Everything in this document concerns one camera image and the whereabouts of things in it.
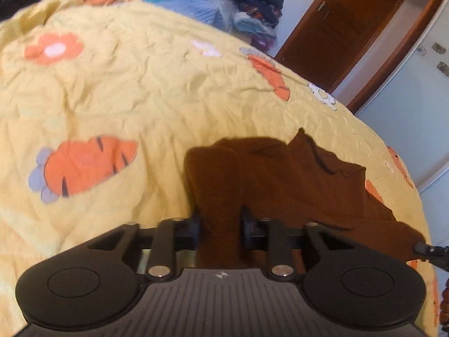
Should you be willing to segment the brown knit sweater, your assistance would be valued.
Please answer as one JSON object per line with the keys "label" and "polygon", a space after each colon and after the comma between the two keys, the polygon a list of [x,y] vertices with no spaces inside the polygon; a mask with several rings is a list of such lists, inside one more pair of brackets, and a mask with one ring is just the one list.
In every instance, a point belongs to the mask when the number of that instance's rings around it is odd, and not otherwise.
{"label": "brown knit sweater", "polygon": [[398,221],[366,169],[319,147],[304,130],[290,142],[222,139],[187,151],[184,169],[201,218],[197,263],[203,268],[261,267],[261,252],[240,241],[240,214],[300,228],[316,222],[401,262],[416,259],[424,236]]}

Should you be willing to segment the white sliding wardrobe door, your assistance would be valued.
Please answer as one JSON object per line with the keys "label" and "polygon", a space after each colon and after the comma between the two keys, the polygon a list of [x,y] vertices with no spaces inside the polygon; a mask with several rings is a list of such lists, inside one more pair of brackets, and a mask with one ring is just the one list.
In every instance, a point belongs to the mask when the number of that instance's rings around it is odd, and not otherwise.
{"label": "white sliding wardrobe door", "polygon": [[357,116],[405,162],[433,243],[448,244],[448,0]]}

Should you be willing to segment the yellow carrot print bedspread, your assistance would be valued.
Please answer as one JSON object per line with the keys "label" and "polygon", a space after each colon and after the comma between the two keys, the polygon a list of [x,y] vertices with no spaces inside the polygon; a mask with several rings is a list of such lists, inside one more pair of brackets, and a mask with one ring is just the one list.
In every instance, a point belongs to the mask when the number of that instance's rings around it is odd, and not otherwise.
{"label": "yellow carrot print bedspread", "polygon": [[127,221],[186,216],[185,153],[304,129],[367,170],[429,236],[403,161],[310,82],[241,40],[141,0],[43,0],[1,24],[1,334],[30,266]]}

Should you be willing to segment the brown wooden door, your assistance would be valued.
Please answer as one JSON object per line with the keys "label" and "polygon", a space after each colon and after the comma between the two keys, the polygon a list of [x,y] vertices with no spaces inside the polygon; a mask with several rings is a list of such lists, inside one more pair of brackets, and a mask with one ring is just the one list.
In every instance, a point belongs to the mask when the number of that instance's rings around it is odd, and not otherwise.
{"label": "brown wooden door", "polygon": [[391,76],[444,0],[314,0],[276,54],[356,112]]}

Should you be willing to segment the black garment on bed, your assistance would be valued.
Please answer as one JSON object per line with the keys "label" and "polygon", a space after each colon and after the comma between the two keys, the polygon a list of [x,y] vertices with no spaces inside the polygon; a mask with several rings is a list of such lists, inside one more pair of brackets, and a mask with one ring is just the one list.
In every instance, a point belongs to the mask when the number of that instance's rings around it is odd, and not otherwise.
{"label": "black garment on bed", "polygon": [[1,0],[0,2],[0,21],[12,17],[19,10],[35,4],[40,0]]}

